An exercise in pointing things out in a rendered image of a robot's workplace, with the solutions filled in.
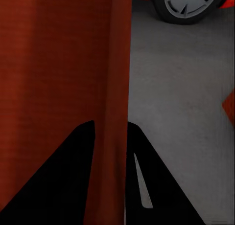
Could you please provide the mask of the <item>storage box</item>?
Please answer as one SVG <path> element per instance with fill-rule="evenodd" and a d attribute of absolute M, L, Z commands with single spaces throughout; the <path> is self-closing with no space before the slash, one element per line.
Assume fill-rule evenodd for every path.
<path fill-rule="evenodd" d="M 83 225 L 124 225 L 132 0 L 0 0 L 0 211 L 79 125 Z"/>
<path fill-rule="evenodd" d="M 222 103 L 222 107 L 235 128 L 235 89 Z"/>

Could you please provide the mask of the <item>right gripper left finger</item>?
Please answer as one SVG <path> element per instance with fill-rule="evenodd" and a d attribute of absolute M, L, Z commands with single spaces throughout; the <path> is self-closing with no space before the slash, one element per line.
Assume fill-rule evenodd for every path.
<path fill-rule="evenodd" d="M 0 225 L 83 225 L 94 121 L 77 126 L 0 211 Z"/>

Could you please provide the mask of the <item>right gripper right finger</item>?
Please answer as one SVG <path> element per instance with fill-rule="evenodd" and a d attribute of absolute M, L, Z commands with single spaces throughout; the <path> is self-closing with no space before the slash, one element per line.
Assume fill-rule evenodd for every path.
<path fill-rule="evenodd" d="M 136 154 L 153 208 L 141 203 Z M 128 122 L 126 225 L 205 225 L 141 128 Z"/>

